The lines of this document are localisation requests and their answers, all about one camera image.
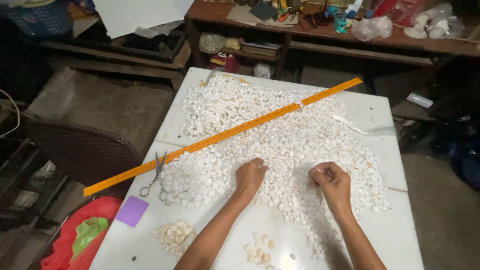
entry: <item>table surface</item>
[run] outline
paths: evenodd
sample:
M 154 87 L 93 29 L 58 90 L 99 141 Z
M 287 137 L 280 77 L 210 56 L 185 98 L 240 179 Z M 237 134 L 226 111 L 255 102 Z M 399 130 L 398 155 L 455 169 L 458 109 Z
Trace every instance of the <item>table surface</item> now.
M 235 4 L 208 3 L 203 2 L 203 0 L 195 0 L 195 2 L 192 4 L 187 14 L 185 15 L 185 18 L 207 23 L 232 25 L 245 28 L 256 28 L 271 32 L 293 33 L 294 35 L 298 36 L 327 38 L 333 40 L 361 43 L 351 34 L 351 31 L 348 31 L 348 33 L 346 34 L 338 34 L 335 29 L 330 26 L 318 27 L 317 29 L 314 29 L 312 31 L 305 31 L 300 25 L 295 25 L 292 28 L 288 28 L 261 24 L 257 24 L 257 26 L 250 26 L 235 22 L 227 19 L 228 14 L 234 6 Z M 315 12 L 319 12 L 320 9 L 323 8 L 320 5 L 306 3 L 303 4 L 303 7 L 303 12 L 305 14 L 313 14 Z M 365 42 L 365 44 L 436 53 L 462 54 L 476 57 L 480 56 L 480 50 L 476 49 L 475 45 L 472 43 L 452 39 L 413 39 L 405 36 L 403 34 L 403 29 L 400 27 L 393 27 L 392 35 L 389 38 L 377 37 L 369 42 Z
M 166 150 L 172 152 L 193 143 L 180 133 L 180 127 L 185 122 L 181 111 L 182 101 L 190 85 L 201 83 L 209 73 L 209 70 L 198 68 L 189 70 L 144 163 L 154 160 L 155 152 L 163 153 Z M 254 85 L 270 86 L 276 91 L 311 87 L 242 75 L 232 76 Z M 336 96 L 345 103 L 348 113 L 355 118 L 360 128 L 372 130 L 375 134 L 384 134 L 383 137 L 354 134 L 374 154 L 380 156 L 379 171 L 387 178 L 384 185 L 392 188 L 386 195 L 393 207 L 393 213 L 385 215 L 365 211 L 360 221 L 362 229 L 388 269 L 423 269 L 388 100 L 351 92 L 341 92 Z M 371 122 L 372 117 L 377 119 L 376 124 Z M 148 185 L 154 176 L 154 171 L 137 176 L 127 198 L 129 196 L 140 198 L 138 196 L 140 188 Z M 117 220 L 112 223 L 92 262 L 91 270 L 173 269 L 176 258 L 161 250 L 161 244 L 152 236 L 152 231 L 166 223 L 185 219 L 198 233 L 225 204 L 225 200 L 216 195 L 210 204 L 202 205 L 194 211 L 179 205 L 167 207 L 158 200 L 160 186 L 153 185 L 151 189 L 154 196 L 141 198 L 149 203 L 149 207 L 135 228 Z M 269 239 L 275 241 L 276 247 L 269 249 L 272 255 L 271 264 L 282 270 L 330 269 L 332 263 L 349 262 L 343 242 L 337 243 L 343 246 L 343 249 L 336 256 L 331 256 L 331 260 L 311 260 L 312 249 L 307 247 L 307 237 L 298 224 L 285 223 L 277 208 L 259 209 L 250 205 L 237 219 L 212 269 L 259 269 L 247 262 L 247 254 L 243 250 L 246 244 L 254 244 L 253 232 L 259 235 L 267 234 Z M 291 253 L 296 255 L 295 261 L 290 259 Z

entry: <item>white paper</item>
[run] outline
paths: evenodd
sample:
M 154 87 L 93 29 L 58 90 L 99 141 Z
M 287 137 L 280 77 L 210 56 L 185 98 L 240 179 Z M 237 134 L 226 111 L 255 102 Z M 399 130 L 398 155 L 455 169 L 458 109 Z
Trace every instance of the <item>white paper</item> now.
M 94 0 L 110 38 L 183 20 L 194 0 Z

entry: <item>blue basket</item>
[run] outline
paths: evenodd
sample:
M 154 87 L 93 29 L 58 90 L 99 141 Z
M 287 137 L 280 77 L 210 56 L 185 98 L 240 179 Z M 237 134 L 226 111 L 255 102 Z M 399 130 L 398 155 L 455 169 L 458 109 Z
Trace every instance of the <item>blue basket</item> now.
M 68 2 L 57 0 L 32 8 L 1 6 L 0 14 L 13 21 L 27 36 L 61 36 L 70 32 L 73 27 L 67 7 Z

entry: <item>chair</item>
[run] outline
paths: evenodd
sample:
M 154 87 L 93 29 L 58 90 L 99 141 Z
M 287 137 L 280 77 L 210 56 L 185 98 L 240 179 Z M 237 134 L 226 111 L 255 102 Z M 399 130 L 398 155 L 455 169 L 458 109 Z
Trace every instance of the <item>chair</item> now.
M 70 178 L 85 186 L 91 186 L 142 164 L 138 152 L 129 141 L 109 132 L 39 119 L 25 122 L 24 130 L 44 156 Z M 133 179 L 124 181 L 96 195 L 125 198 L 132 182 Z M 62 225 L 75 211 L 67 216 Z M 60 228 L 35 258 L 29 270 L 40 269 L 41 260 L 51 254 L 52 244 L 59 236 Z

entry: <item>orange ruler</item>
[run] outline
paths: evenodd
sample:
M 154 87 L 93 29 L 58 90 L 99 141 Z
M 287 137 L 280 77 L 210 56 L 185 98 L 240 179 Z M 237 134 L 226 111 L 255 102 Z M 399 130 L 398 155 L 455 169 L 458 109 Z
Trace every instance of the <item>orange ruler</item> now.
M 356 79 L 353 79 L 353 80 L 348 81 L 348 82 L 346 82 L 346 83 L 343 83 L 343 84 L 341 84 L 341 85 L 339 85 L 339 86 L 335 86 L 335 87 L 330 88 L 330 89 L 328 89 L 328 90 L 325 90 L 325 91 L 323 91 L 323 92 L 321 92 L 321 93 L 318 93 L 318 94 L 316 94 L 316 95 L 313 95 L 313 96 L 311 96 L 311 97 L 308 97 L 308 98 L 302 100 L 301 102 L 302 102 L 302 104 L 303 104 L 304 106 L 307 106 L 307 105 L 310 105 L 310 104 L 312 104 L 312 103 L 314 103 L 314 102 L 316 102 L 316 101 L 319 101 L 319 100 L 321 100 L 321 99 L 323 99 L 323 98 L 329 97 L 329 96 L 331 96 L 331 95 L 334 95 L 334 94 L 336 94 L 336 93 L 338 93 L 338 92 L 341 92 L 341 91 L 343 91 L 343 90 L 349 89 L 350 87 L 356 86 L 356 85 L 361 84 L 361 83 L 362 83 L 362 81 L 361 81 L 359 78 L 356 78 Z M 235 135 L 237 135 L 237 134 L 239 134 L 239 133 L 242 133 L 242 132 L 244 132 L 244 131 L 246 131 L 246 130 L 249 130 L 249 129 L 251 129 L 251 128 L 254 128 L 254 127 L 256 127 L 256 126 L 259 126 L 259 125 L 261 125 L 261 124 L 263 124 L 263 123 L 266 123 L 266 122 L 268 122 L 268 121 L 270 121 L 270 120 L 273 120 L 273 119 L 275 119 L 275 118 L 278 118 L 278 117 L 280 117 L 280 116 L 283 116 L 283 115 L 285 115 L 285 114 L 287 114 L 287 113 L 289 113 L 289 112 L 292 112 L 292 111 L 294 111 L 294 110 L 298 110 L 298 109 L 300 109 L 300 108 L 301 108 L 300 104 L 292 103 L 292 104 L 290 104 L 290 105 L 288 105 L 288 106 L 285 106 L 285 107 L 283 107 L 283 108 L 281 108 L 281 109 L 278 109 L 278 110 L 276 110 L 276 111 L 274 111 L 274 112 L 271 112 L 271 113 L 269 113 L 269 114 L 267 114 L 267 115 L 261 116 L 261 117 L 259 117 L 259 118 L 257 118 L 257 119 L 254 119 L 254 120 L 249 121 L 249 122 L 247 122 L 247 123 L 244 123 L 244 124 L 241 124 L 241 125 L 239 125 L 239 126 L 236 126 L 236 127 L 232 128 L 232 129 L 229 129 L 229 130 L 227 130 L 227 131 L 224 131 L 224 132 L 222 132 L 222 133 L 219 133 L 219 134 L 217 134 L 217 135 L 215 135 L 215 136 L 209 137 L 209 138 L 207 138 L 207 139 L 205 139 L 205 140 L 203 140 L 203 141 L 200 141 L 200 142 L 198 142 L 198 143 L 194 143 L 194 144 L 192 144 L 192 145 L 190 145 L 190 146 L 187 146 L 187 147 L 185 147 L 185 148 L 183 148 L 183 149 L 180 149 L 180 150 L 178 150 L 178 151 L 175 151 L 175 152 L 173 152 L 173 153 L 170 153 L 170 154 L 167 155 L 166 160 L 165 160 L 165 163 L 169 163 L 169 162 L 173 161 L 175 158 L 178 158 L 178 157 L 179 157 L 181 154 L 183 154 L 185 151 L 186 151 L 186 152 L 189 152 L 189 153 L 193 153 L 193 152 L 195 152 L 195 151 L 198 151 L 198 150 L 203 149 L 203 148 L 205 148 L 205 147 L 207 147 L 207 146 L 216 144 L 216 143 L 218 143 L 218 142 L 220 142 L 220 141 L 223 141 L 223 140 L 225 140 L 225 139 L 228 139 L 228 138 L 230 138 L 230 137 L 232 137 L 232 136 L 235 136 Z M 139 167 L 136 167 L 136 168 L 134 168 L 134 169 L 131 169 L 131 170 L 127 171 L 127 172 L 121 173 L 121 174 L 119 174 L 119 175 L 117 175 L 117 176 L 114 176 L 114 177 L 112 177 L 112 178 L 109 178 L 109 179 L 106 179 L 106 180 L 104 180 L 104 181 L 101 181 L 101 182 L 99 182 L 99 183 L 97 183 L 97 184 L 95 184 L 95 185 L 93 185 L 93 186 L 89 186 L 89 187 L 85 188 L 85 189 L 84 189 L 84 197 L 87 197 L 87 196 L 90 196 L 90 195 L 92 195 L 92 194 L 95 194 L 95 193 L 97 193 L 97 192 L 99 192 L 99 191 L 102 191 L 102 190 L 104 190 L 104 189 L 107 189 L 107 188 L 109 188 L 109 187 L 111 187 L 111 186 L 114 186 L 114 185 L 116 185 L 116 184 L 118 184 L 118 183 L 121 183 L 121 182 L 123 182 L 123 181 L 125 181 L 125 180 L 128 180 L 128 179 L 130 179 L 130 178 L 132 178 L 132 177 L 135 177 L 135 176 L 137 176 L 137 175 L 140 175 L 140 174 L 142 174 L 142 173 L 144 173 L 144 172 L 148 172 L 148 171 L 153 170 L 153 169 L 155 169 L 155 160 L 154 160 L 154 161 L 151 161 L 151 162 L 149 162 L 149 163 L 143 164 L 143 165 L 141 165 L 141 166 L 139 166 Z

